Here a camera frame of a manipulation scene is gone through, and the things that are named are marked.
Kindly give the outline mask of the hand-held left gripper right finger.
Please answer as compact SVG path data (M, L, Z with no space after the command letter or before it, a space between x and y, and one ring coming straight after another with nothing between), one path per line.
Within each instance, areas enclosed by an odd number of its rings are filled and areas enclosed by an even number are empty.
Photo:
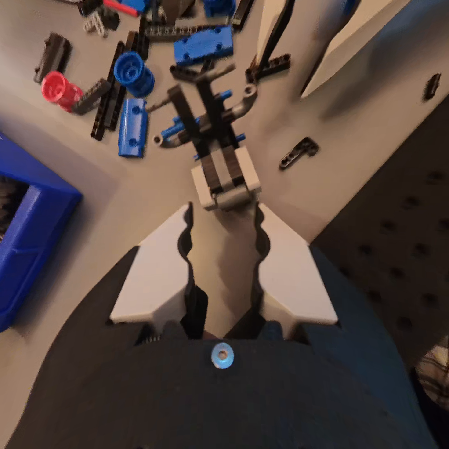
M334 325L334 310L309 244L265 204L255 208L256 263L251 305L282 334L300 324Z

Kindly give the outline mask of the red axle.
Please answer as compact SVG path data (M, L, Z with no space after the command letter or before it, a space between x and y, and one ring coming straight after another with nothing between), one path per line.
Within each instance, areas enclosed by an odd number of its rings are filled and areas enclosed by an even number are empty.
M132 8L126 4L122 4L115 0L103 0L103 5L111 10L114 10L116 12L120 12L126 15L129 15L133 18L139 17L141 14L139 11L137 11L135 8Z

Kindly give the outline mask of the black rubber tire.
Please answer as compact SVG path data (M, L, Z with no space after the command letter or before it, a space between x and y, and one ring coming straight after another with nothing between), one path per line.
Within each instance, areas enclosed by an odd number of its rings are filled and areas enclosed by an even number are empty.
M0 177L0 240L10 226L29 184L1 175Z

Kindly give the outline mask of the black toy chassis assembly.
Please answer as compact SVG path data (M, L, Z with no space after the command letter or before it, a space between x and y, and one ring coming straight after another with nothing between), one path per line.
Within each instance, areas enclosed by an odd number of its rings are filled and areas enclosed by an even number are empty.
M261 184L250 154L240 147L232 124L246 115L253 107L258 90L247 84L241 101L225 109L219 94L214 94L211 84L236 68L234 63L215 68L196 77L194 84L205 108L205 114L197 121L180 85L168 89L159 104L147 106L152 113L172 104L184 129L169 138L156 135L153 141L163 148L177 148L192 143L199 156L199 165L192 170L194 185L200 204L205 210L230 210L251 202L261 191Z

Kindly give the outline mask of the black small L beam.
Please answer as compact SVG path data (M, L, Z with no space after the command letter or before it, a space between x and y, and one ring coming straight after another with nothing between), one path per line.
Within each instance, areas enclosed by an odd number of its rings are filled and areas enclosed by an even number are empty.
M284 171L305 155L310 158L315 156L319 149L319 145L312 138L305 137L283 156L278 168Z

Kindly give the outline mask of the blue wheel rim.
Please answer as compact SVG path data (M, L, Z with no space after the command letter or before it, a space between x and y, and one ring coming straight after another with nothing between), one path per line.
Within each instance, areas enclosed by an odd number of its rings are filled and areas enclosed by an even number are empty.
M135 98L146 98L154 89L155 78L141 56L134 51L124 52L115 62L116 81Z
M236 10L235 0L203 0L205 16L211 17L231 17Z

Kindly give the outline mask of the blue tagged plastic bin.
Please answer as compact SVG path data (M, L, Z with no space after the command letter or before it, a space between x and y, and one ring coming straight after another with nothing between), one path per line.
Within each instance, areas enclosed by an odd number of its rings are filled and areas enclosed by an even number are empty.
M0 329L8 329L82 194L1 133L1 176L26 191L1 240Z

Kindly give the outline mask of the black flat tile bar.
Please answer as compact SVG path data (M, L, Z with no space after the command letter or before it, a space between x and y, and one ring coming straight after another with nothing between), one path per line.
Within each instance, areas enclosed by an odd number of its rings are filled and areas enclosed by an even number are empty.
M239 1L231 21L234 31L241 31L243 29L254 2L254 0Z

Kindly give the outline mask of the grey desk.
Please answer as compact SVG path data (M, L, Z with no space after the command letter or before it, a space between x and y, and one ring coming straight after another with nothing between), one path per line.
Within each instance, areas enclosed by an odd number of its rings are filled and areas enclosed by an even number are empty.
M254 109L235 123L246 134L262 185L261 202L311 242L448 92L422 91L448 71L448 1L420 6L391 42L369 42L325 85L283 110L292 73L260 84ZM136 28L123 17L105 40L82 30L76 8L52 1L1 1L1 131L83 194L58 249L1 333L1 417L14 427L59 329L109 269L180 206L194 203L190 260L210 299L206 330L224 336L249 306L256 260L252 208L208 212L190 174L192 145L143 159L117 155L117 134L90 137L95 114L73 116L42 98L33 71L50 32L73 53L67 78L89 88L106 76L116 44ZM303 138L320 147L288 169L280 160Z

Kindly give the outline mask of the blue hinged panel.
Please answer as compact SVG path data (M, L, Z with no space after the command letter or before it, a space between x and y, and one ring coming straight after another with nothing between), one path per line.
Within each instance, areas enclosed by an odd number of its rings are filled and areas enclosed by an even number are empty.
M123 11L131 11L131 15L139 15L145 13L148 8L151 6L150 0L120 0L120 3L123 6Z

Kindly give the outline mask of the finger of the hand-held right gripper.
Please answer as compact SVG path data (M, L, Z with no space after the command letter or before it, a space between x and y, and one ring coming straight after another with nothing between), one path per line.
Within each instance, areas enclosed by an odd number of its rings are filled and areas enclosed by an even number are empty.
M283 32L289 24L294 0L265 0L255 55L255 72L267 65Z
M349 22L330 41L301 98L308 97L340 71L408 3L409 0L361 1Z

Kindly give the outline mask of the black pin connector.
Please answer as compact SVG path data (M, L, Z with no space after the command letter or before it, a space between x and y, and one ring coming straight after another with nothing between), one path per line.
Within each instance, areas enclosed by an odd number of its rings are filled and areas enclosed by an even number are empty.
M423 93L423 101L429 101L435 97L436 91L440 85L441 73L436 73L431 76L431 78L427 81L424 93Z

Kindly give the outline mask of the blue flat panel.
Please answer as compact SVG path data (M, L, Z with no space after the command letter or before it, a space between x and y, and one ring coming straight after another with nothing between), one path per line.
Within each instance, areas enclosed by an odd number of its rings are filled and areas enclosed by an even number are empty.
M143 98L124 101L118 139L118 155L122 158L143 158L148 127L146 103Z
M173 48L177 66L230 57L233 55L233 27L225 25L196 32L176 41Z

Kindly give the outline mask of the black cylindrical panel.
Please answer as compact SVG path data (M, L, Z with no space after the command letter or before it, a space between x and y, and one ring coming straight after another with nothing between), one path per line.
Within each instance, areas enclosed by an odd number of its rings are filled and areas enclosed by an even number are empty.
M51 32L45 40L45 48L39 65L35 68L33 81L41 84L52 71L64 74L72 51L71 42L56 32Z

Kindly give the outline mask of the dark grey thin beam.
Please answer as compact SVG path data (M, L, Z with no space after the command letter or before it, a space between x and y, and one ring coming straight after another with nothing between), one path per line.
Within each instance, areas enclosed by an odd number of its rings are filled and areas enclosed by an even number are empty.
M213 25L197 26L165 26L150 25L145 28L145 35L154 40L177 40L182 37L189 37L200 31L214 28Z

